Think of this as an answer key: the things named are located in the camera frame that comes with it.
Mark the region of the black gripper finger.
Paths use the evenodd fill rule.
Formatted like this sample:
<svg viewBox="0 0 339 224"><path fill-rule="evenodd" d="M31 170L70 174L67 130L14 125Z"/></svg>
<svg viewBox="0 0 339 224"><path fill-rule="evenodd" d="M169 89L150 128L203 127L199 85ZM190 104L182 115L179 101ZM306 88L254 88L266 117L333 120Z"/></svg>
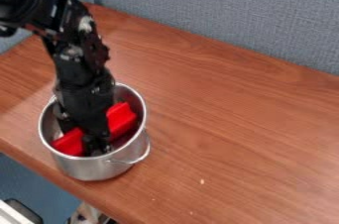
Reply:
<svg viewBox="0 0 339 224"><path fill-rule="evenodd" d="M107 118L95 116L85 122L83 147L87 157L101 156L111 151L111 133Z"/></svg>
<svg viewBox="0 0 339 224"><path fill-rule="evenodd" d="M55 106L55 116L63 133L67 133L79 126L62 105Z"/></svg>

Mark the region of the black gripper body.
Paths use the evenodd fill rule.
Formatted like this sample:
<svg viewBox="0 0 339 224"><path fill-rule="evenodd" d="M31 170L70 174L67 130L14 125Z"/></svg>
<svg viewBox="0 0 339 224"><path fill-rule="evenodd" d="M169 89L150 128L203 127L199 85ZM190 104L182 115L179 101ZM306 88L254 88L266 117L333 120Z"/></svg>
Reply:
<svg viewBox="0 0 339 224"><path fill-rule="evenodd" d="M109 47L98 33L81 32L71 41L43 42L57 68L57 114L79 126L106 126L113 105L113 75L106 68Z"/></svg>

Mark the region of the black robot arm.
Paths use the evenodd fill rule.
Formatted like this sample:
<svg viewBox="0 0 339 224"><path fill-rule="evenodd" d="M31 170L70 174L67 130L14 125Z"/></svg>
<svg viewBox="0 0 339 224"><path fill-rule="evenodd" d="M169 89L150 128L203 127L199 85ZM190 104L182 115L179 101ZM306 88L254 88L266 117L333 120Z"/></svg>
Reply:
<svg viewBox="0 0 339 224"><path fill-rule="evenodd" d="M106 67L109 47L87 6L81 0L0 0L0 37L21 29L42 38L54 61L54 115L62 130L83 130L86 155L109 153L115 80Z"/></svg>

